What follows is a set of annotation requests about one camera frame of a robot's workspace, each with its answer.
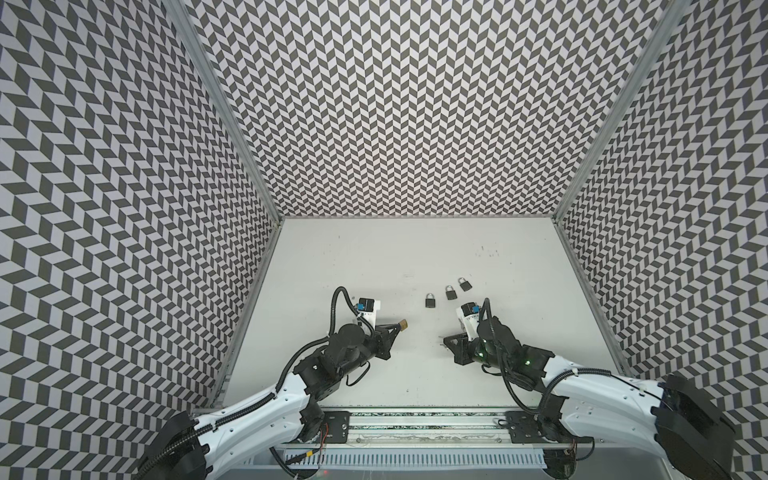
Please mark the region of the black padlock top with keys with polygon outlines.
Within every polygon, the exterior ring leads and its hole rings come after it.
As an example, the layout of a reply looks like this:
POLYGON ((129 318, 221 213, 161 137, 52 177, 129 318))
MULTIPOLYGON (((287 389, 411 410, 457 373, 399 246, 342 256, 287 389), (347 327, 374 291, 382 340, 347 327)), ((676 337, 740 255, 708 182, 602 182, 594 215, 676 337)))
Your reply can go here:
POLYGON ((465 291, 465 292, 467 292, 467 291, 469 291, 469 290, 471 290, 473 288, 473 285, 471 284, 471 282, 469 280, 467 280, 466 278, 464 278, 464 277, 459 277, 458 278, 458 283, 459 283, 460 288, 463 291, 465 291))

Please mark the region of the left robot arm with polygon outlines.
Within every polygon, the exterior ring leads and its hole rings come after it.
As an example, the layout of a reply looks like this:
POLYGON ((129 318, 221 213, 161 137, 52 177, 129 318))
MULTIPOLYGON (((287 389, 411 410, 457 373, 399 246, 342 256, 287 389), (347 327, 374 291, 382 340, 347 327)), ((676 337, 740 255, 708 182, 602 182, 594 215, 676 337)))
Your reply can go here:
POLYGON ((389 359, 407 327, 402 320, 366 332, 346 324, 301 347, 274 386, 197 418, 186 412, 173 416, 137 461, 133 477, 219 479, 256 454, 315 439, 325 418, 319 402, 371 359, 389 359))

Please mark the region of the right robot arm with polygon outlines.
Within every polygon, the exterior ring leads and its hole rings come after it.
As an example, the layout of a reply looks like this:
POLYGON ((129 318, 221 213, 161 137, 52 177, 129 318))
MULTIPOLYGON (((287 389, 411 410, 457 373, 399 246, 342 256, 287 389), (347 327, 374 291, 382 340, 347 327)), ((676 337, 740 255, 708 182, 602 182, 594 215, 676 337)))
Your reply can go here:
POLYGON ((694 381, 620 376, 523 344, 496 317, 462 321, 463 332, 442 341, 455 363, 499 377, 547 440, 607 440, 662 458, 689 479, 731 478, 736 427, 694 381), (524 404, 517 388, 538 393, 537 405, 524 404))

